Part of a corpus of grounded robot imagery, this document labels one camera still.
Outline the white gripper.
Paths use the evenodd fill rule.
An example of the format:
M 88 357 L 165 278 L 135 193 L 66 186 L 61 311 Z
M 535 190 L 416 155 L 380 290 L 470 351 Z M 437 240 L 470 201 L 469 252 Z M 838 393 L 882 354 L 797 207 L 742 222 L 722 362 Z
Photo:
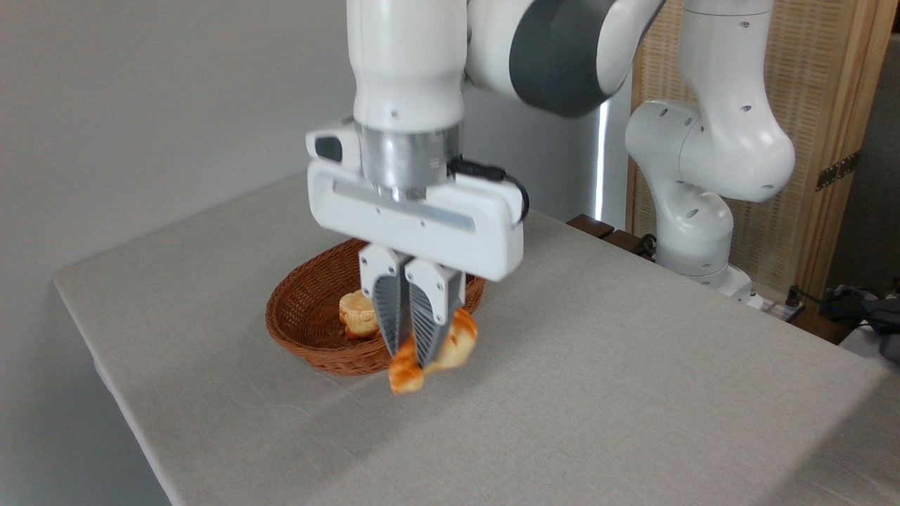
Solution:
M 426 368 L 463 307 L 464 272 L 499 281 L 520 265 L 520 189 L 458 175 L 428 188 L 422 200 L 395 201 L 363 178 L 353 125 L 310 131 L 306 148 L 313 218 L 335 233 L 375 244 L 358 254 L 363 293 L 389 354 L 396 355 L 413 324 L 416 358 Z

